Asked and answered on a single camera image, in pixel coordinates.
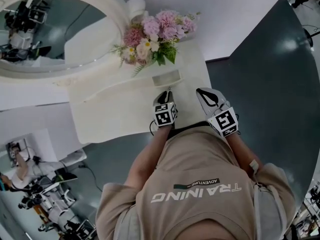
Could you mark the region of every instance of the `mirror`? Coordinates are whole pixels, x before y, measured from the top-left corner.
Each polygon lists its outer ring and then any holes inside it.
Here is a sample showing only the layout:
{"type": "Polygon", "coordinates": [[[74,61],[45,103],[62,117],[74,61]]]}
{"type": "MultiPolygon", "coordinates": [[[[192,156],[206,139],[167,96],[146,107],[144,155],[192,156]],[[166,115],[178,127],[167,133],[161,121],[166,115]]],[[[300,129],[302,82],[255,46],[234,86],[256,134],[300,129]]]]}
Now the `mirror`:
{"type": "Polygon", "coordinates": [[[0,63],[12,71],[81,67],[106,55],[118,38],[114,22],[81,0],[20,0],[0,12],[0,63]]]}

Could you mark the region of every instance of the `flower bouquet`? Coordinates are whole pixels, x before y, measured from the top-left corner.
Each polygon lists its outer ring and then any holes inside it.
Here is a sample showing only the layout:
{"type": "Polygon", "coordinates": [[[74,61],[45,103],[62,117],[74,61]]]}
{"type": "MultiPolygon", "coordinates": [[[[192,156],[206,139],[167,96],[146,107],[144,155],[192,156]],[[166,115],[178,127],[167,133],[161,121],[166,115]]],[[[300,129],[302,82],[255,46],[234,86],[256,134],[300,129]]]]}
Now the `flower bouquet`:
{"type": "Polygon", "coordinates": [[[135,65],[133,77],[143,68],[158,62],[165,65],[167,58],[175,63],[175,44],[187,34],[196,31],[196,15],[180,15],[174,10],[163,10],[155,17],[145,17],[141,23],[133,23],[125,32],[122,45],[114,45],[111,52],[123,62],[135,65]]]}

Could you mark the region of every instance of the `pink carnation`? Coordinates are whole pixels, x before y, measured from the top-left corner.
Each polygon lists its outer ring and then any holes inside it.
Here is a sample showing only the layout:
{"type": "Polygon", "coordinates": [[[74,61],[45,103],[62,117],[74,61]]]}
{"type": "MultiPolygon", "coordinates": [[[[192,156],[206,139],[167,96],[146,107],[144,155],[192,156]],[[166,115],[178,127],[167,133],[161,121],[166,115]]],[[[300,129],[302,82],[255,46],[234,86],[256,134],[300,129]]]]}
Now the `pink carnation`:
{"type": "Polygon", "coordinates": [[[163,35],[161,37],[163,39],[169,40],[175,37],[177,33],[177,29],[174,26],[170,26],[164,29],[163,35]]]}
{"type": "Polygon", "coordinates": [[[197,25],[187,16],[183,17],[183,30],[188,31],[189,33],[195,32],[197,30],[197,25]]]}
{"type": "Polygon", "coordinates": [[[183,27],[181,25],[176,25],[175,27],[176,29],[176,37],[181,39],[181,38],[184,38],[186,36],[185,34],[185,30],[183,29],[183,27]]]}
{"type": "Polygon", "coordinates": [[[176,25],[176,17],[179,15],[175,10],[160,11],[155,17],[159,21],[160,27],[166,29],[176,25]]]}
{"type": "Polygon", "coordinates": [[[144,34],[138,28],[129,28],[123,37],[124,44],[128,47],[137,47],[140,44],[140,40],[144,38],[144,34]]]}
{"type": "Polygon", "coordinates": [[[144,33],[148,36],[158,35],[160,31],[160,25],[153,16],[146,17],[142,21],[144,33]]]}

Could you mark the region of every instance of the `green leaf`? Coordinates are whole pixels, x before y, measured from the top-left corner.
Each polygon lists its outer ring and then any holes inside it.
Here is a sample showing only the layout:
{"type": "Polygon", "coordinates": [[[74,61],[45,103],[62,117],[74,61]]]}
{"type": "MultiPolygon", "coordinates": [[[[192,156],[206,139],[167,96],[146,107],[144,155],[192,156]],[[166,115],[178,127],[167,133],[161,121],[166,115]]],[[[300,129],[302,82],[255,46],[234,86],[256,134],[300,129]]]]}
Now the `green leaf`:
{"type": "Polygon", "coordinates": [[[159,53],[156,51],[156,52],[154,52],[153,54],[152,54],[152,60],[153,61],[156,61],[157,59],[158,59],[158,55],[159,55],[159,53]]]}
{"type": "Polygon", "coordinates": [[[195,19],[195,16],[193,16],[191,13],[188,13],[186,16],[192,21],[195,19]]]}
{"type": "Polygon", "coordinates": [[[144,67],[142,65],[137,66],[132,73],[132,77],[134,78],[144,67]]]}
{"type": "Polygon", "coordinates": [[[132,24],[131,24],[131,28],[142,30],[142,29],[143,29],[143,26],[142,26],[141,23],[132,23],[132,24]]]}
{"type": "Polygon", "coordinates": [[[176,18],[175,19],[175,23],[178,24],[178,25],[183,25],[184,24],[184,22],[182,21],[181,18],[176,18]]]}
{"type": "Polygon", "coordinates": [[[158,62],[159,66],[166,65],[165,56],[162,53],[158,54],[156,61],[158,62]]]}
{"type": "Polygon", "coordinates": [[[165,54],[165,57],[172,62],[172,64],[175,64],[175,60],[176,60],[176,54],[177,54],[177,50],[173,49],[172,51],[170,51],[169,53],[165,54]]]}
{"type": "Polygon", "coordinates": [[[125,61],[125,58],[121,58],[121,60],[120,60],[120,66],[119,66],[119,69],[122,67],[122,65],[123,65],[123,63],[124,63],[124,61],[125,61]]]}

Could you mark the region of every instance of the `white curved structure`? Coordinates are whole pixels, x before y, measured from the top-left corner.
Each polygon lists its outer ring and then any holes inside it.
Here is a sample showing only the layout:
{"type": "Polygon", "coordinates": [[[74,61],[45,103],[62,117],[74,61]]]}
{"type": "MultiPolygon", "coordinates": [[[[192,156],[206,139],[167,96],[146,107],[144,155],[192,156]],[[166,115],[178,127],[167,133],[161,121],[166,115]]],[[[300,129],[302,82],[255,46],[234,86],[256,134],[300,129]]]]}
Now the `white curved structure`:
{"type": "MultiPolygon", "coordinates": [[[[0,0],[0,11],[20,0],[0,0]]],[[[65,64],[25,67],[0,61],[0,82],[48,83],[67,87],[75,128],[81,143],[98,143],[149,131],[152,103],[172,87],[178,108],[177,128],[205,118],[196,88],[211,87],[205,60],[193,41],[178,44],[175,64],[154,64],[135,78],[135,69],[105,51],[120,44],[131,19],[145,12],[143,0],[82,0],[103,12],[103,18],[66,42],[65,64]]]]}

